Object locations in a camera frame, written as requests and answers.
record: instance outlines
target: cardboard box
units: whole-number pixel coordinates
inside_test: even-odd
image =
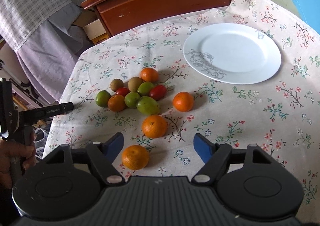
[[[81,27],[88,38],[96,45],[109,38],[101,21],[93,11],[84,10],[73,22],[73,25]]]
[[[73,22],[73,25],[84,28],[86,25],[97,19],[97,15],[94,11],[84,10]]]
[[[96,45],[109,38],[106,30],[101,24],[99,19],[91,22],[90,24],[84,26],[84,32],[87,34],[88,38]]]

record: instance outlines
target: purple fabric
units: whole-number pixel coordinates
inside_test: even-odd
[[[16,52],[31,84],[49,104],[60,100],[78,56],[92,46],[82,28],[71,26],[79,14],[75,4],[68,4]]]

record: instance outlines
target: kiwi fruit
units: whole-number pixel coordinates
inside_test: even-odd
[[[110,83],[110,88],[111,90],[113,90],[114,92],[116,90],[118,90],[119,88],[124,87],[123,81],[120,79],[113,79]]]
[[[130,92],[137,92],[139,86],[143,83],[143,80],[140,77],[132,77],[128,82],[128,89]]]

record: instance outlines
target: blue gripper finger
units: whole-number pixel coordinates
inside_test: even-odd
[[[102,144],[101,151],[107,160],[112,164],[112,162],[119,155],[123,149],[124,138],[122,133],[118,132],[113,135],[107,142]]]
[[[204,163],[207,163],[214,153],[214,144],[200,133],[195,134],[193,138],[193,147]]]

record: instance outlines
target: floral tablecloth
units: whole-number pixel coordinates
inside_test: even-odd
[[[210,80],[194,71],[182,54],[183,43],[196,30],[214,23],[238,23],[256,28],[257,37],[272,38],[281,50],[279,72],[253,85],[231,85]],[[202,133],[212,142],[246,148],[257,143],[287,170],[304,189],[298,213],[302,221],[320,221],[317,193],[320,171],[320,39],[303,21],[269,0],[232,0],[226,8],[159,20],[112,37],[85,51],[73,70],[61,102],[73,102],[74,111],[56,116],[44,156],[60,144],[84,147],[105,142],[122,132],[124,147],[139,144],[150,152],[142,170],[113,165],[128,178],[132,175],[191,178],[203,162],[193,149],[193,136]],[[141,131],[145,118],[136,109],[113,113],[98,107],[95,96],[111,80],[127,82],[144,67],[160,74],[168,89],[161,100],[161,114],[169,123],[163,138],[149,139]],[[181,91],[193,93],[193,110],[172,108]]]

